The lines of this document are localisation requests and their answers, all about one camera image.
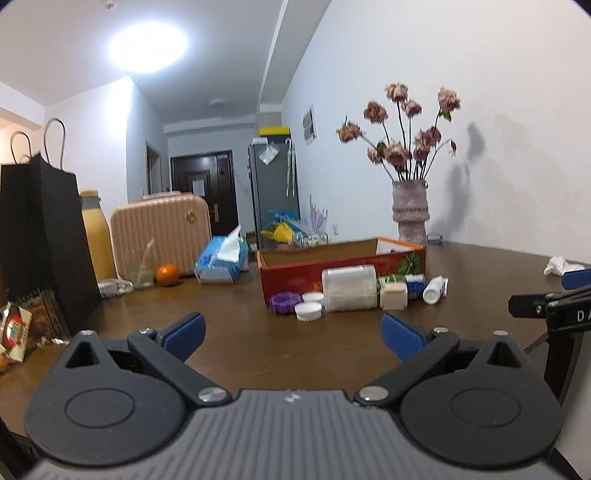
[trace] dark brown door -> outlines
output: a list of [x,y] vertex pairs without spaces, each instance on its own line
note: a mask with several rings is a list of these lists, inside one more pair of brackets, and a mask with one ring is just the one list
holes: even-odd
[[209,207],[212,235],[227,235],[238,226],[232,152],[172,159],[173,190],[202,195]]

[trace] doorframe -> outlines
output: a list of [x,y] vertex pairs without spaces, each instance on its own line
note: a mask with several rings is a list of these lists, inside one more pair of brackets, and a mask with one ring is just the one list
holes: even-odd
[[145,161],[146,161],[146,174],[147,174],[147,176],[146,176],[146,185],[147,185],[147,193],[148,194],[154,193],[154,192],[152,192],[152,185],[151,185],[151,182],[150,182],[151,177],[152,177],[152,173],[151,173],[151,170],[150,170],[150,161],[149,161],[149,158],[148,158],[148,149],[150,149],[152,152],[154,152],[156,155],[158,155],[158,159],[160,160],[160,185],[162,186],[162,191],[164,192],[165,191],[165,189],[164,189],[164,179],[162,178],[162,154],[156,148],[154,148],[154,146],[150,142],[148,142],[146,140],[146,148],[145,148],[144,158],[145,158]]
[[171,190],[175,190],[176,185],[176,160],[189,160],[196,157],[216,157],[216,168],[217,168],[217,157],[219,155],[228,155],[228,167],[230,170],[230,185],[232,186],[232,200],[234,201],[234,207],[236,207],[236,217],[238,218],[238,225],[240,225],[240,217],[238,216],[238,198],[236,197],[236,177],[234,174],[234,154],[232,150],[214,150],[206,153],[193,153],[190,155],[181,155],[179,157],[170,157],[170,186]]

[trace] crumpled tissue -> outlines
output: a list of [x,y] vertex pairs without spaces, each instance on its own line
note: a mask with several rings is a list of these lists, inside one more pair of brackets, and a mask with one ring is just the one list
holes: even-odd
[[566,272],[584,270],[585,267],[579,264],[568,263],[564,257],[552,257],[544,269],[544,275],[557,275],[562,277]]

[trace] striped suitcase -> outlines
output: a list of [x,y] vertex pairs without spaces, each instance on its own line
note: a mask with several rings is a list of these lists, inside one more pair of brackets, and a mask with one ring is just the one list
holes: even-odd
[[126,280],[128,258],[141,257],[152,238],[156,266],[174,264],[181,276],[193,275],[194,263],[212,238],[207,203],[193,194],[119,207],[111,216],[111,232],[117,272]]

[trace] gray gripper base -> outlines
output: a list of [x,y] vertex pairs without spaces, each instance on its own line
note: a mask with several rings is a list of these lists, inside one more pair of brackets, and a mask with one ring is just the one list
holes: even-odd
[[356,407],[338,390],[243,391],[199,410],[161,452],[105,470],[44,460],[37,480],[558,480],[537,463],[506,472],[447,465],[417,450],[383,410]]

